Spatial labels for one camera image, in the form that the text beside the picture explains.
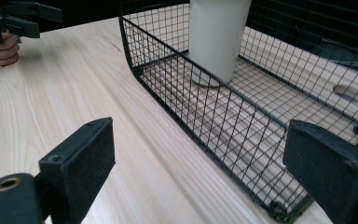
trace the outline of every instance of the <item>wire grid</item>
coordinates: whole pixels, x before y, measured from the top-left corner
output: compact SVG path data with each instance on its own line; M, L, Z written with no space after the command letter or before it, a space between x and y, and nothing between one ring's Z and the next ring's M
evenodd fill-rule
M186 57L189 5L151 6L120 18L134 75L257 203L283 207L277 220L293 222L310 197L282 164L288 123L313 122L356 144L358 71L247 26L234 78L204 87L190 77L208 72ZM256 7L250 18L260 22L268 14ZM339 85L352 99L333 92Z

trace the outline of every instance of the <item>light wood surface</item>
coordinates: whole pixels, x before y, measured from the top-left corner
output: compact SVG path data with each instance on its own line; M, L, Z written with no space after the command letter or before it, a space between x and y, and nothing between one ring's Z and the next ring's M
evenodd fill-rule
M136 81L117 18L22 38L0 67L0 177L113 118L117 164L83 223L275 223ZM296 223L331 223L314 203Z

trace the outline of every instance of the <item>wire mesh wall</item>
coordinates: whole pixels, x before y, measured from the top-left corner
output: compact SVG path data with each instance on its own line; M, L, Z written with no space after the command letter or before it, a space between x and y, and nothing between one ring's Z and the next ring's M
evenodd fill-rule
M358 144L358 35L348 27L358 32L358 20L348 17L358 17L358 8L290 2L254 0L228 83L187 57L188 1L123 1L120 17L135 77L256 203L283 223L294 222L311 203L282 164L290 120L318 124ZM325 14L329 9L347 17ZM346 24L346 30L326 20ZM192 81L196 69L220 85Z

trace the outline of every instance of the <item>white cup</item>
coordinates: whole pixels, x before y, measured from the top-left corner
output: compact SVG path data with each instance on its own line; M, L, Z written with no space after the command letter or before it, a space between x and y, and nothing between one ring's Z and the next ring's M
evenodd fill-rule
M190 0L188 57L225 82L234 76L251 2ZM219 85L196 67L191 79L200 85Z

